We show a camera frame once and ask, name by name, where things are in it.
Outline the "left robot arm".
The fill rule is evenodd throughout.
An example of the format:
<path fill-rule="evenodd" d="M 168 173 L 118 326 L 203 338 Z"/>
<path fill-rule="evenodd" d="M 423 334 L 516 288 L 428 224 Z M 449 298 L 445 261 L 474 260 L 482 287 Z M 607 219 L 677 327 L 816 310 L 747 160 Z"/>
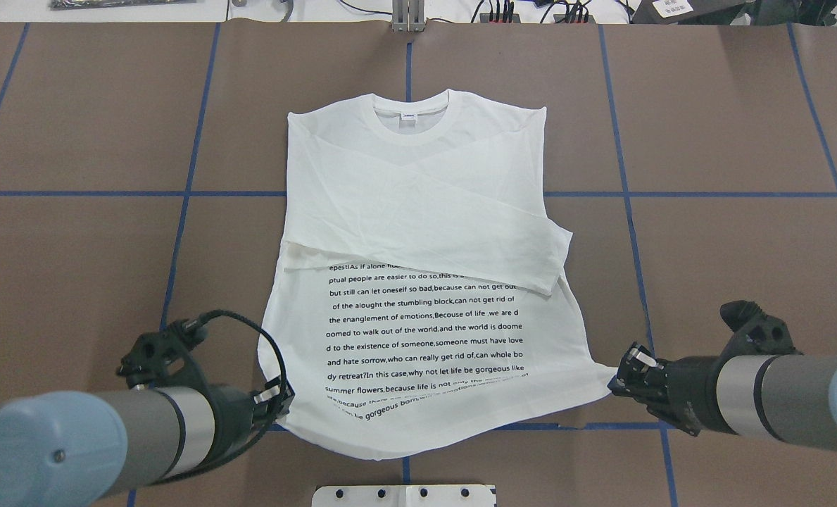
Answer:
<path fill-rule="evenodd" d="M 205 474 L 247 452 L 293 397 L 273 380 L 251 394 L 177 386 L 4 402 L 0 506 L 89 506 Z"/>

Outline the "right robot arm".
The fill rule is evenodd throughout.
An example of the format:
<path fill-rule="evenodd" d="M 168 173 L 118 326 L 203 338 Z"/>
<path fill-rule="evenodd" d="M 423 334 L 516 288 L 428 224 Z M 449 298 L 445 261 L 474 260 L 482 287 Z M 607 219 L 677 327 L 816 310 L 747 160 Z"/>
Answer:
<path fill-rule="evenodd" d="M 608 383 L 669 426 L 837 452 L 837 356 L 652 357 L 634 343 Z"/>

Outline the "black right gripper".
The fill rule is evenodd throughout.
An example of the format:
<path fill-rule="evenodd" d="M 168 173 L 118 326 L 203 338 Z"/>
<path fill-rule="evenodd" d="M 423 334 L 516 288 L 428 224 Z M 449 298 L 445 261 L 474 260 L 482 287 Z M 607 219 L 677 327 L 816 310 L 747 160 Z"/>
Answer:
<path fill-rule="evenodd" d="M 720 431 L 715 398 L 716 356 L 689 356 L 675 361 L 656 358 L 639 343 L 631 344 L 617 373 L 608 382 L 615 396 L 646 405 L 654 417 L 676 429 L 698 436 L 702 430 Z"/>

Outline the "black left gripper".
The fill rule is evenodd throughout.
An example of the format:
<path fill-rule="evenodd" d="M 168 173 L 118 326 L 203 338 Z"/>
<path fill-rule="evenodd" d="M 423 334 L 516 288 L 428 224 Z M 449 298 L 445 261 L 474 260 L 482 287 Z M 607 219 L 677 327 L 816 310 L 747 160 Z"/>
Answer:
<path fill-rule="evenodd" d="M 215 420 L 212 451 L 240 449 L 250 433 L 286 416 L 295 397 L 292 385 L 281 389 L 277 377 L 262 392 L 244 392 L 224 383 L 210 384 L 207 392 Z"/>

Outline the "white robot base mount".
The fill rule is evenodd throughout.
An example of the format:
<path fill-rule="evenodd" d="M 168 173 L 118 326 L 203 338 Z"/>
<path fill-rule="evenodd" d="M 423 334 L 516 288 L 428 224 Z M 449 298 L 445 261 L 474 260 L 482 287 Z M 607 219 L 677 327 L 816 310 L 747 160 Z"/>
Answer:
<path fill-rule="evenodd" d="M 496 506 L 486 484 L 351 485 L 320 487 L 312 506 Z"/>

